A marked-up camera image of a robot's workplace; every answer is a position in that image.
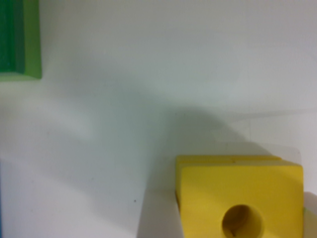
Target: toy block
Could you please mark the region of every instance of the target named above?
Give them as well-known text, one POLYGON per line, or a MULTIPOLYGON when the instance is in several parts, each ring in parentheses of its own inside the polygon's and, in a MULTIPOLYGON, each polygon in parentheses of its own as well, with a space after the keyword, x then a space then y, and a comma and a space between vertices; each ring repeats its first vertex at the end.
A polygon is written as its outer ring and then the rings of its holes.
POLYGON ((302 238, 303 169, 273 156, 181 156, 185 238, 302 238))
POLYGON ((39 0, 1 0, 0 18, 0 81, 41 78, 39 0))

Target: yellow block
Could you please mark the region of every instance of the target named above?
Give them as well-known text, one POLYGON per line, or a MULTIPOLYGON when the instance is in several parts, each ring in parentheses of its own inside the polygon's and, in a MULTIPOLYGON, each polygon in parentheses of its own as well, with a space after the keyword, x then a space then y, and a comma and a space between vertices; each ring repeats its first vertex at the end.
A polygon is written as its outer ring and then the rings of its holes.
POLYGON ((185 238, 302 238, 302 167, 273 156, 181 156, 185 238))

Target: green object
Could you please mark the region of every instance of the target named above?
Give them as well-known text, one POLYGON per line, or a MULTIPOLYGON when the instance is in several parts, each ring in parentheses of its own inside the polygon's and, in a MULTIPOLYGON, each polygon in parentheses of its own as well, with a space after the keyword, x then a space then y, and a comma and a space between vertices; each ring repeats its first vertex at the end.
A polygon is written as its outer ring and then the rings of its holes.
POLYGON ((0 0, 0 81, 41 77, 39 0, 0 0))

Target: white surface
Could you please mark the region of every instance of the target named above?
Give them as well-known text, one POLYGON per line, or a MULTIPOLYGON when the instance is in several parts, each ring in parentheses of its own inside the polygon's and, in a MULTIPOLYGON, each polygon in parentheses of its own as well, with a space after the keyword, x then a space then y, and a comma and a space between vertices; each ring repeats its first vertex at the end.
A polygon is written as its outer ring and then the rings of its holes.
POLYGON ((42 0, 41 23, 43 80, 0 86, 4 238, 136 237, 178 154, 283 156, 317 193, 316 1, 42 0))

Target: circular hole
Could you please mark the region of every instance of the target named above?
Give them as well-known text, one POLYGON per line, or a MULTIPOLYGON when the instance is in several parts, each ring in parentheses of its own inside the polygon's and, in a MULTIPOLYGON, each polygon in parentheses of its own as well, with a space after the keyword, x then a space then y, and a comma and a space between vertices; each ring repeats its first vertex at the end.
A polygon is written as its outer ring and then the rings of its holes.
POLYGON ((246 205, 231 207, 222 221, 222 228, 227 238, 260 238, 262 227, 260 215, 246 205))

